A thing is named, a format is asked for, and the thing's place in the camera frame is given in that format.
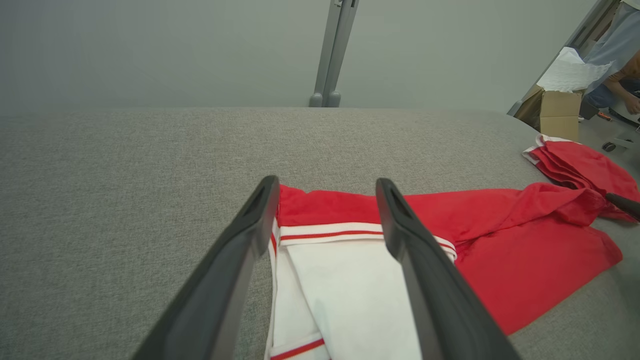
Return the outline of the white packing paper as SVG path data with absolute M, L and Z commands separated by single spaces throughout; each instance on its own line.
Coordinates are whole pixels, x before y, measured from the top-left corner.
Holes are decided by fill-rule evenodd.
M 583 91 L 601 79 L 612 64 L 612 61 L 605 64 L 585 63 L 574 48 L 563 47 L 536 84 L 544 91 Z

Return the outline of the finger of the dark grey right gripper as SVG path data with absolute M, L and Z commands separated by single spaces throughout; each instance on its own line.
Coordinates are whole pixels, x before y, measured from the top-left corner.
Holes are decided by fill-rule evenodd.
M 640 221 L 640 202 L 625 198 L 614 193 L 607 193 L 606 200 L 608 200 L 615 207 L 626 213 L 636 221 Z

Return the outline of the brown cardboard box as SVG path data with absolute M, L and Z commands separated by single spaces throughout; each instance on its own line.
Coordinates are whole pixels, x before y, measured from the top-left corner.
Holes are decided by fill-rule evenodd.
M 579 140 L 579 109 L 584 91 L 562 92 L 535 85 L 526 94 L 514 118 L 543 135 Z

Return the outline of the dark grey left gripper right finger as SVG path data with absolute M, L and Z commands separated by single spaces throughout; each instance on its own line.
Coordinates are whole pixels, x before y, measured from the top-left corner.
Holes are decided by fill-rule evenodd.
M 401 264 L 422 360 L 521 360 L 398 187 L 378 178 L 387 250 Z

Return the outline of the grey double partition post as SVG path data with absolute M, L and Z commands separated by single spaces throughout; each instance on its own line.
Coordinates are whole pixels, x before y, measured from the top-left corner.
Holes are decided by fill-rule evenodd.
M 338 80 L 361 0 L 330 0 L 311 108 L 338 108 Z

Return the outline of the red and white jersey shirt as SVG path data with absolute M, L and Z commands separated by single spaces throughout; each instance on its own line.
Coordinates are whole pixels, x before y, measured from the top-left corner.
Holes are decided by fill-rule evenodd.
M 604 199 L 591 190 L 534 183 L 405 200 L 506 335 L 623 258 L 592 227 Z M 375 196 L 281 186 L 269 256 L 267 359 L 421 360 Z

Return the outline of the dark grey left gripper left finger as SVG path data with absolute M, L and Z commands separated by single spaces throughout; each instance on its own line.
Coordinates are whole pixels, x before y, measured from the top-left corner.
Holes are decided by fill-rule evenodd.
M 132 360 L 233 360 L 254 264 L 269 248 L 280 182 L 264 177 Z

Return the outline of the white office chair base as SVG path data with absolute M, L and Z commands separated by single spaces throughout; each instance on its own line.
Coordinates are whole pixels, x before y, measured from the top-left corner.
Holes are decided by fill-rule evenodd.
M 626 109 L 609 107 L 609 117 L 620 125 L 623 131 L 606 141 L 602 146 L 605 152 L 612 152 L 617 148 L 640 152 L 640 113 L 630 114 Z

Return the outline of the red shorts with Bulls print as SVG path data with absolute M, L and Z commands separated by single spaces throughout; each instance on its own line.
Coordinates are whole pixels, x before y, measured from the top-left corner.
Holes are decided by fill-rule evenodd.
M 637 182 L 621 166 L 581 143 L 538 134 L 522 156 L 549 180 L 573 190 L 592 191 L 602 217 L 640 224 L 606 199 L 607 193 L 640 202 Z

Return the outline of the person in grey shirt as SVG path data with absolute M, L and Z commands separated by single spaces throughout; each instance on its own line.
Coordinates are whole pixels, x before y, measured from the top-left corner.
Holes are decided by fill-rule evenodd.
M 610 27 L 583 60 L 610 65 L 587 87 L 583 100 L 606 109 L 621 100 L 629 114 L 640 114 L 640 0 L 621 0 Z

